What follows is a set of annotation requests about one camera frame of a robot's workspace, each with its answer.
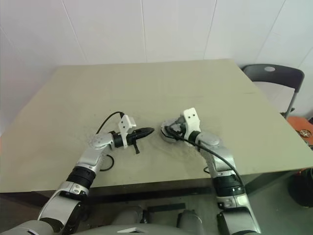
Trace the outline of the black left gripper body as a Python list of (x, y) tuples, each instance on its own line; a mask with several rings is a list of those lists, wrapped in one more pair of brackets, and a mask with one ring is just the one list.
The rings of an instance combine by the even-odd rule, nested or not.
[(140, 153), (137, 143), (136, 143), (138, 139), (138, 135), (139, 135), (138, 131), (133, 131), (132, 133), (128, 134), (126, 137), (128, 146), (133, 146), (136, 154)]

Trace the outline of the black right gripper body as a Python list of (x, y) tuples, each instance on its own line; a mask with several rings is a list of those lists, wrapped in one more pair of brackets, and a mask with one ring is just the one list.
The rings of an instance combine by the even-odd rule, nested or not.
[(187, 123), (186, 122), (175, 122), (177, 124), (180, 125), (180, 131), (181, 132), (181, 135), (183, 136), (184, 139), (188, 139), (188, 137), (186, 136), (186, 125)]

